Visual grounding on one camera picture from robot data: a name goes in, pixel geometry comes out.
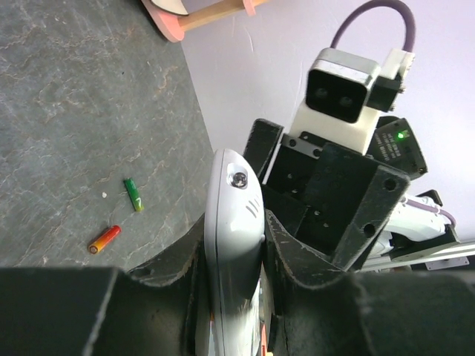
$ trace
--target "metal plate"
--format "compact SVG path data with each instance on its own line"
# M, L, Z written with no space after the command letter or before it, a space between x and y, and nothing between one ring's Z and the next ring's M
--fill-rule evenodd
M425 265L429 271L435 271L437 269L445 269L445 268L452 268L452 267L460 267L469 265L470 262L468 258L457 257L457 258L450 258L449 260L439 260L433 262L426 262Z

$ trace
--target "red battery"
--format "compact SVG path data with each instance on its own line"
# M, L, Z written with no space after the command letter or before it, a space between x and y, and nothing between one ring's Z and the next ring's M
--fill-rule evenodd
M106 247L110 241L116 238L118 234L122 232L122 229L118 225L114 225L109 228L103 235L88 246L88 250L92 254L97 254Z

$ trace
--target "screw hole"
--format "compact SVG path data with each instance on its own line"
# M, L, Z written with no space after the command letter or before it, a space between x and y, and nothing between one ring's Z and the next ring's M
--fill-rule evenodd
M374 234L376 233L376 229L373 224L366 224L363 227L363 232L366 235L366 237L373 237Z
M394 179L386 179L384 181L384 189L386 189L387 191L393 191L394 189L396 189L396 181Z

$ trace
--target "green battery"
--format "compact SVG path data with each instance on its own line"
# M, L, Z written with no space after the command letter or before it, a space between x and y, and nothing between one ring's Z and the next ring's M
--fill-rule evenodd
M125 187L127 188L127 192L129 197L131 198L132 204L134 205L135 211L142 211L143 204L142 199L140 198L139 191L135 185L135 182L132 178L124 180Z

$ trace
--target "battery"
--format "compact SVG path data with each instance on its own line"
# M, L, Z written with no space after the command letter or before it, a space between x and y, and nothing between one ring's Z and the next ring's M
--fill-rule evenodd
M102 234L97 240L88 246L88 250L92 254L97 254L106 247L110 241L116 238L118 234L122 232L122 229L118 225L114 225L109 228L104 234Z
M134 205L135 211L142 211L144 209L142 204L142 199L140 198L139 191L135 185L135 182L132 178L124 180L125 187L127 188L127 192L129 197L131 198L132 204Z

